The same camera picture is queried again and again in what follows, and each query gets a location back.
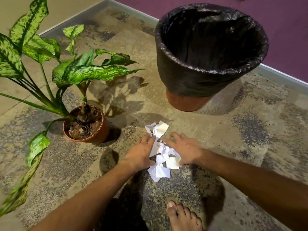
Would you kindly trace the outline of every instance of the forearm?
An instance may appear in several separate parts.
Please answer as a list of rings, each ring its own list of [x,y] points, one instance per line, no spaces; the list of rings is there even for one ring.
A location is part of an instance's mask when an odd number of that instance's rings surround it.
[[[47,215],[31,231],[91,230],[110,200],[134,173],[129,164],[117,165]]]
[[[308,186],[275,172],[213,152],[199,161],[293,230],[308,225]]]

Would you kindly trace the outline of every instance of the beige wall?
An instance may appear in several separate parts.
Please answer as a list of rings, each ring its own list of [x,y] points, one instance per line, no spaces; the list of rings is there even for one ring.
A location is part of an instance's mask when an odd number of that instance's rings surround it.
[[[0,32],[7,35],[10,27],[29,11],[33,0],[0,0]],[[43,32],[69,17],[102,2],[103,0],[47,0],[49,15],[44,19],[38,33]]]

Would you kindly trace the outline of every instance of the person's right arm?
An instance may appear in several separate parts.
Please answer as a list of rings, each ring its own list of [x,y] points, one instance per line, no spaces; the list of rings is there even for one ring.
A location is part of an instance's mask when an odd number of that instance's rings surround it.
[[[171,134],[163,138],[181,156],[180,164],[197,164],[224,178],[292,230],[308,230],[308,185],[273,171],[203,149],[195,139]]]

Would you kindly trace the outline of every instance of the trash can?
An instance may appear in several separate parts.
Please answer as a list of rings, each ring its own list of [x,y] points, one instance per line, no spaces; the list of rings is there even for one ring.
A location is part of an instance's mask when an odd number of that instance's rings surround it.
[[[268,51],[263,27],[229,7],[175,8],[158,22],[157,66],[168,101],[196,111],[225,86],[256,68]]]

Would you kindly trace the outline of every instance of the carpeted floor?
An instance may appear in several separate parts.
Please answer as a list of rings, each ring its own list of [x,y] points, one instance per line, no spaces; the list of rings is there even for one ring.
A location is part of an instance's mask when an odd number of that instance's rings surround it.
[[[252,72],[227,86],[201,110],[181,112],[165,98],[153,28],[113,9],[84,23],[86,30],[77,39],[76,51],[82,53],[92,47],[129,54],[139,64],[128,67],[145,70],[90,85],[89,103],[104,110],[111,127],[106,143],[73,143],[63,136],[61,123],[52,127],[48,134],[51,145],[33,179],[27,202],[0,218],[3,230],[26,230],[36,224],[114,167],[144,134],[144,125],[160,120],[170,126],[166,135],[183,132],[219,154],[308,183],[308,97]],[[63,36],[57,40],[63,48],[68,44]],[[97,65],[103,60],[98,57]],[[29,58],[23,61],[44,89],[39,65]],[[55,61],[44,64],[49,80],[56,65]],[[35,100],[9,80],[0,79],[0,92]],[[80,97],[72,86],[64,101],[73,109],[81,103]],[[28,140],[54,115],[4,97],[0,101],[2,200],[26,172]],[[170,230],[166,213],[170,199],[195,211],[207,230],[288,230],[222,178],[189,165],[171,170],[171,179],[157,183],[146,171],[135,175],[113,199],[97,230],[123,230],[123,225],[127,230]]]

